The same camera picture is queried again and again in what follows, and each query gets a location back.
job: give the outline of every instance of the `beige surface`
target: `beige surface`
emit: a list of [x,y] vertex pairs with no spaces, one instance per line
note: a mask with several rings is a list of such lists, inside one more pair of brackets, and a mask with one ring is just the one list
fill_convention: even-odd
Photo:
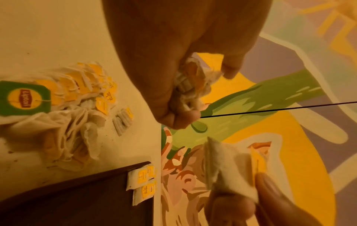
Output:
[[[36,187],[147,160],[160,167],[160,125],[125,75],[99,0],[0,0],[0,21],[1,74],[98,61],[118,83],[119,95],[135,115],[133,126],[122,137],[107,121],[99,131],[100,161],[82,172],[47,169],[35,148],[8,154],[5,140],[0,138],[0,200]],[[160,190],[154,203],[154,225],[159,225]]]

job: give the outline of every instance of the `lipton logo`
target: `lipton logo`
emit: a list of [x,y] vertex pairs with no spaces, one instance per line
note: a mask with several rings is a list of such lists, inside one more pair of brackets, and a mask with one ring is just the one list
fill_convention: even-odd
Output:
[[32,95],[29,89],[20,89],[19,102],[22,108],[31,108]]

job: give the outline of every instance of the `wooden edge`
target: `wooden edge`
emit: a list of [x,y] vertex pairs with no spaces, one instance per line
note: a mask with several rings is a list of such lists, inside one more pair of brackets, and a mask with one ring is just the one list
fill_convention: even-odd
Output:
[[67,181],[62,181],[56,184],[50,184],[47,186],[43,186],[40,188],[35,188],[29,191],[25,191],[23,193],[20,193],[18,195],[14,195],[10,198],[7,198],[3,201],[0,202],[0,214],[3,214],[6,211],[9,211],[10,209],[28,202],[30,200],[39,198],[39,197],[43,197],[43,196],[47,196],[68,188],[74,188],[83,184],[87,184],[99,179],[105,179],[111,176],[114,176],[116,174],[121,174],[124,172],[129,172],[131,170],[134,169],[138,169],[140,167],[143,167],[147,164],[150,164],[151,162],[142,162],[142,163],[138,163],[138,164],[134,164],[131,166],[126,166],[126,167],[122,167],[119,169],[113,169],[113,170],[109,170],[109,171],[105,171],[105,172],[101,172],[98,174],[92,174],[92,175],[88,175],[88,176],[84,176],[84,177],[80,177],[80,178],[75,178],[75,179],[71,179],[71,180],[67,180]]

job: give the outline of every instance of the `lipton tag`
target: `lipton tag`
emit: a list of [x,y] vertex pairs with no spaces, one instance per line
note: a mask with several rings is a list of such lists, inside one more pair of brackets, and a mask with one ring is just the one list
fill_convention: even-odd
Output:
[[0,81],[0,115],[34,115],[51,111],[51,92],[44,86]]

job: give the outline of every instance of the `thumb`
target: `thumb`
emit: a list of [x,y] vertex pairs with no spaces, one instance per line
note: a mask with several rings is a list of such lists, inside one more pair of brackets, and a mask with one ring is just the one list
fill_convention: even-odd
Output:
[[233,79],[243,65],[244,54],[224,55],[221,71],[226,79]]
[[255,180],[259,204],[266,213],[265,219],[262,219],[264,214],[259,215],[258,221],[261,225],[322,226],[312,215],[294,205],[266,174],[256,175]]

